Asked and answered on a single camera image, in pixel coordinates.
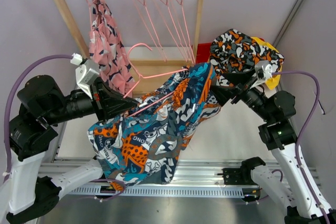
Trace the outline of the blue orange patterned shorts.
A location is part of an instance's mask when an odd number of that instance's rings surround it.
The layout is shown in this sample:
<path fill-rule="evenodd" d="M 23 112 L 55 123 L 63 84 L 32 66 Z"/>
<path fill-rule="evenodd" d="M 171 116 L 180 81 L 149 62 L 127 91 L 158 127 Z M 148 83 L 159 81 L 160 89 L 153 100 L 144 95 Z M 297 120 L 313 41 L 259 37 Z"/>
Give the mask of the blue orange patterned shorts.
<path fill-rule="evenodd" d="M 210 63 L 196 64 L 139 98 L 144 108 L 89 128 L 88 139 L 113 189 L 171 182 L 197 127 L 221 109 L 210 91 L 214 78 Z"/>

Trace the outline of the pink hanger of blue shorts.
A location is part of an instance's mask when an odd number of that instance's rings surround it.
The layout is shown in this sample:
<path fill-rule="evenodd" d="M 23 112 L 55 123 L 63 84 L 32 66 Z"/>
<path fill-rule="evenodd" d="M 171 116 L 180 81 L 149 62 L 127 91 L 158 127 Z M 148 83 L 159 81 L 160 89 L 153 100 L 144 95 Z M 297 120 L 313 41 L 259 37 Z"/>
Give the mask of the pink hanger of blue shorts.
<path fill-rule="evenodd" d="M 164 52 L 179 52 L 177 47 L 163 47 Z M 171 76 L 174 73 L 185 71 L 192 63 L 182 59 L 169 59 L 164 62 L 158 52 L 153 53 L 153 49 L 145 43 L 137 43 L 128 48 L 126 57 L 131 66 L 131 74 L 135 76 L 134 84 L 123 95 L 123 97 L 138 98 L 155 89 L 154 85 L 162 80 L 164 76 Z"/>

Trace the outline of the pink hanger of camouflage shorts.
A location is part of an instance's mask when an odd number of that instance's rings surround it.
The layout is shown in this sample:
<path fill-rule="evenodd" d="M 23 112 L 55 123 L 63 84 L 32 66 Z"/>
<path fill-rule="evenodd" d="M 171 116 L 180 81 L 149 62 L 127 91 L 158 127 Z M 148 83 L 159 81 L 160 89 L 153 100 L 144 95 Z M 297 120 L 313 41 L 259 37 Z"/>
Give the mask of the pink hanger of camouflage shorts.
<path fill-rule="evenodd" d="M 151 38 L 151 41 L 153 42 L 155 48 L 158 50 L 159 55 L 162 57 L 164 62 L 167 62 L 167 56 L 164 52 L 163 46 L 161 45 L 159 36 L 156 32 L 154 23 L 148 10 L 146 0 L 132 0 L 132 1 L 145 29 L 147 30 Z"/>

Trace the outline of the orange grey camouflage shorts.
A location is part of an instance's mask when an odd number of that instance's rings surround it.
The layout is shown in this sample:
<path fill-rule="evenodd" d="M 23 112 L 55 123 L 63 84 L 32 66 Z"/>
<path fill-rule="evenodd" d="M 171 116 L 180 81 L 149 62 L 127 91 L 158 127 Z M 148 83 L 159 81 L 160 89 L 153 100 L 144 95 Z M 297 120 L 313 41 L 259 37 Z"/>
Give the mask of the orange grey camouflage shorts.
<path fill-rule="evenodd" d="M 232 86 L 224 74 L 242 73 L 254 69 L 260 61 L 267 60 L 272 72 L 281 72 L 284 56 L 270 43 L 229 29 L 213 40 L 208 62 L 213 65 L 219 86 Z"/>

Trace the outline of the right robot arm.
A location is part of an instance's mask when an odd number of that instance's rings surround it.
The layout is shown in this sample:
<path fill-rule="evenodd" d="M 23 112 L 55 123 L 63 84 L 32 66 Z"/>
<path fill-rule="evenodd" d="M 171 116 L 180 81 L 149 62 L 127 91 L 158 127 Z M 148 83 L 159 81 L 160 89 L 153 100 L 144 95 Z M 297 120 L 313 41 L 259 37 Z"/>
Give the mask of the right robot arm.
<path fill-rule="evenodd" d="M 324 198 L 305 162 L 302 134 L 296 134 L 289 122 L 296 114 L 295 97 L 287 91 L 266 97 L 256 88 L 280 74 L 264 70 L 218 73 L 211 86 L 220 105 L 241 101 L 264 121 L 258 128 L 259 136 L 280 165 L 288 185 L 274 178 L 259 157 L 242 161 L 240 179 L 260 186 L 282 210 L 285 223 L 335 223 L 335 209 Z"/>

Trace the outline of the pink hanger of yellow shorts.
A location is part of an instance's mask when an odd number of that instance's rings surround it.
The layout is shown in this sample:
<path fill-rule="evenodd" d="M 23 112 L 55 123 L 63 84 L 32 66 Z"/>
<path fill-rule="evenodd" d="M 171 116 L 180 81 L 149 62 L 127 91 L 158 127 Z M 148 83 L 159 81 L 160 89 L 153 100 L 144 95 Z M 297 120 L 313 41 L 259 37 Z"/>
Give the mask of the pink hanger of yellow shorts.
<path fill-rule="evenodd" d="M 180 46 L 185 51 L 186 61 L 190 61 L 194 64 L 195 57 L 184 11 L 184 0 L 166 0 L 166 5 L 176 30 L 177 37 L 180 41 Z"/>

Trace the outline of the pink hanger of navy shorts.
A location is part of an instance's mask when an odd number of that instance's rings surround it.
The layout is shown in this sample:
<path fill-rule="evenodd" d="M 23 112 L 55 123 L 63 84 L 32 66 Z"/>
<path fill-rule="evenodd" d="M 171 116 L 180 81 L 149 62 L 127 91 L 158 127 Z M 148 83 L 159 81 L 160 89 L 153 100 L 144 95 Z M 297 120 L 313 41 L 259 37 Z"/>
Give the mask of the pink hanger of navy shorts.
<path fill-rule="evenodd" d="M 180 46 L 180 41 L 177 37 L 176 30 L 173 26 L 170 13 L 167 9 L 166 0 L 153 0 L 153 3 L 154 3 L 155 8 L 157 9 L 157 11 L 159 12 L 161 18 L 163 19 L 163 22 L 164 22 L 164 24 L 167 28 L 167 31 L 169 32 L 169 34 L 170 34 L 170 36 L 171 36 L 171 38 L 174 42 L 174 45 L 177 47 L 181 56 L 186 61 L 185 51 Z"/>

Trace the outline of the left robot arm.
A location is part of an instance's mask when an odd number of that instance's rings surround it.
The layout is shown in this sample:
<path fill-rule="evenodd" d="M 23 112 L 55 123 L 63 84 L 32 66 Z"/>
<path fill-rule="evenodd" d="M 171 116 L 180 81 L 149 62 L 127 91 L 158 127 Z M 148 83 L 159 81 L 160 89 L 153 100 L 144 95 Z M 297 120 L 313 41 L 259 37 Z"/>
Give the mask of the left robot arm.
<path fill-rule="evenodd" d="M 95 114 L 99 122 L 136 107 L 135 99 L 111 90 L 96 79 L 88 92 L 73 90 L 63 95 L 48 75 L 31 78 L 17 94 L 21 106 L 9 122 L 12 167 L 1 187 L 1 218 L 26 223 L 50 212 L 69 192 L 96 179 L 110 181 L 114 169 L 95 159 L 54 177 L 38 175 L 59 123 Z"/>

